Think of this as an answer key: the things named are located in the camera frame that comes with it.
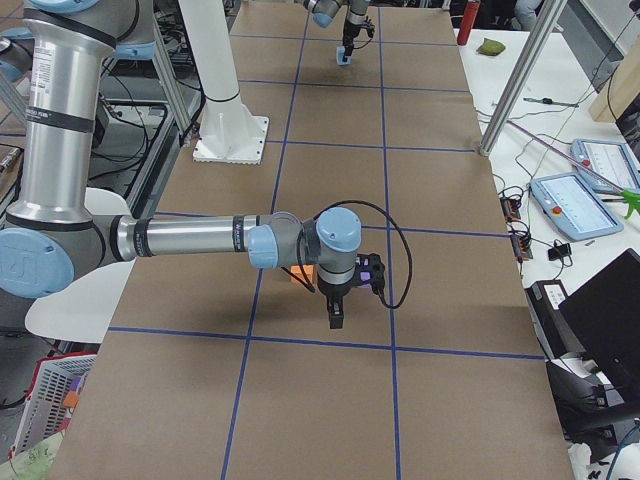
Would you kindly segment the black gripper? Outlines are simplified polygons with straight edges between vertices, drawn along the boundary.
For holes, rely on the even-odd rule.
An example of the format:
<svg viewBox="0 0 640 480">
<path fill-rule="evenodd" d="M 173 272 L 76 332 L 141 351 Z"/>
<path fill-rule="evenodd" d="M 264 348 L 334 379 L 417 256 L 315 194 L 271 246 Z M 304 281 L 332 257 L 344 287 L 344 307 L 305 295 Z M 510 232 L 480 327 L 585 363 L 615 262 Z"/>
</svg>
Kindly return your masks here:
<svg viewBox="0 0 640 480">
<path fill-rule="evenodd" d="M 350 57 L 353 53 L 353 45 L 355 39 L 360 32 L 365 30 L 369 39 L 374 36 L 374 24 L 371 19 L 366 16 L 363 20 L 352 21 L 346 19 L 343 25 L 342 45 L 345 46 L 345 57 Z"/>
<path fill-rule="evenodd" d="M 367 286 L 385 303 L 385 265 L 378 254 L 357 254 L 355 265 L 345 272 L 333 273 L 319 266 L 317 285 L 326 298 L 330 328 L 342 329 L 343 298 L 352 288 Z"/>
</svg>

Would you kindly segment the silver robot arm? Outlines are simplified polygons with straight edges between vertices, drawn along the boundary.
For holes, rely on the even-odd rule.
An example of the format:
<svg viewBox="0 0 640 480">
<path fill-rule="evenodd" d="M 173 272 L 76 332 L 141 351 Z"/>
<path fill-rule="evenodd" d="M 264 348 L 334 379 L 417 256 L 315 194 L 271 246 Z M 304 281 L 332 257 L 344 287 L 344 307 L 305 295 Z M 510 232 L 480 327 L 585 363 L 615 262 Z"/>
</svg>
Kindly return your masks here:
<svg viewBox="0 0 640 480">
<path fill-rule="evenodd" d="M 300 277 L 325 296 L 340 328 L 344 297 L 385 289 L 384 265 L 363 254 L 361 222 L 346 201 L 302 221 L 287 212 L 180 220 L 93 215 L 85 206 L 100 69 L 116 53 L 154 49 L 148 1 L 29 1 L 34 36 L 20 191 L 1 229 L 1 286 L 19 297 L 64 290 L 103 266 L 137 257 L 244 252 L 258 269 L 312 265 Z"/>
<path fill-rule="evenodd" d="M 330 26 L 341 7 L 347 6 L 342 29 L 342 45 L 336 50 L 336 62 L 339 66 L 350 65 L 353 52 L 363 48 L 363 45 L 357 48 L 354 43 L 362 30 L 366 32 L 369 41 L 374 37 L 375 25 L 367 16 L 369 1 L 303 0 L 298 1 L 298 4 L 301 4 L 314 22 L 322 28 Z"/>
</svg>

